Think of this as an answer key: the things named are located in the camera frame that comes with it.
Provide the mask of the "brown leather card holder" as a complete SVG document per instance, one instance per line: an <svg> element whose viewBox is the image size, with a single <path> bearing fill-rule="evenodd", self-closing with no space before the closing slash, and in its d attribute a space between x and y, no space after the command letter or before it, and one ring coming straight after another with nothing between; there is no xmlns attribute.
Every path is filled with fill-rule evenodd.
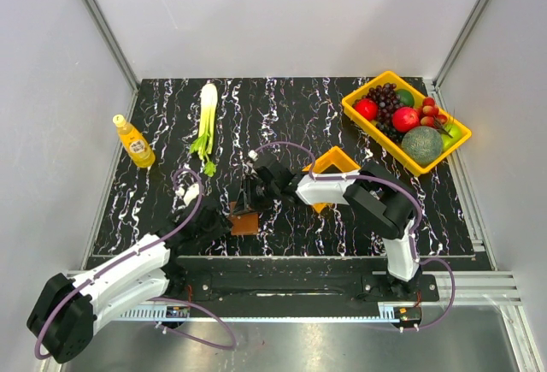
<svg viewBox="0 0 547 372"><path fill-rule="evenodd" d="M232 236L251 236L259 234L259 214L252 211L242 216L233 214L235 202L230 203L229 221L232 223Z"/></svg>

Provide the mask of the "small orange plastic bin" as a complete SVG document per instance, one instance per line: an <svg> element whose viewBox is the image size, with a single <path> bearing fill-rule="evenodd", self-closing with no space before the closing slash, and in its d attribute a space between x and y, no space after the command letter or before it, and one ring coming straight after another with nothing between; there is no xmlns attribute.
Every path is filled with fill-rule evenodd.
<svg viewBox="0 0 547 372"><path fill-rule="evenodd" d="M339 147L334 146L316 159L315 174L332 175L335 180L313 180L308 174L297 184L297 197L311 205L316 213L334 204L348 205L344 194L352 181L344 180L344 175L358 173L361 167Z"/></svg>

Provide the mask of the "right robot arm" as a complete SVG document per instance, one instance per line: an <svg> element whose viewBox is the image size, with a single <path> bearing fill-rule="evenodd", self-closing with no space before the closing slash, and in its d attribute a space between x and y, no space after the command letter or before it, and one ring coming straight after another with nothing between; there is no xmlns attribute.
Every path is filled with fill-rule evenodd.
<svg viewBox="0 0 547 372"><path fill-rule="evenodd" d="M234 216L263 211L282 199L294 204L349 206L367 230L382 238L391 294L406 300L418 292L421 270L415 230L422 210L411 191L379 164L368 162L349 172L296 173L273 156L250 166L232 207Z"/></svg>

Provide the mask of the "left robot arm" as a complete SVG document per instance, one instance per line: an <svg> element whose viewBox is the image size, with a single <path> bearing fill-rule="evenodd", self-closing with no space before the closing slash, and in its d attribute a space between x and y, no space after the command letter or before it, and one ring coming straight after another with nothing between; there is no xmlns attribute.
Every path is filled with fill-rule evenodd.
<svg viewBox="0 0 547 372"><path fill-rule="evenodd" d="M73 277L59 273L49 278L26 321L37 339L36 358L67 363L136 305L159 297L191 297L195 289L178 256L197 254L231 227L217 201L194 199L165 228L146 234L120 255Z"/></svg>

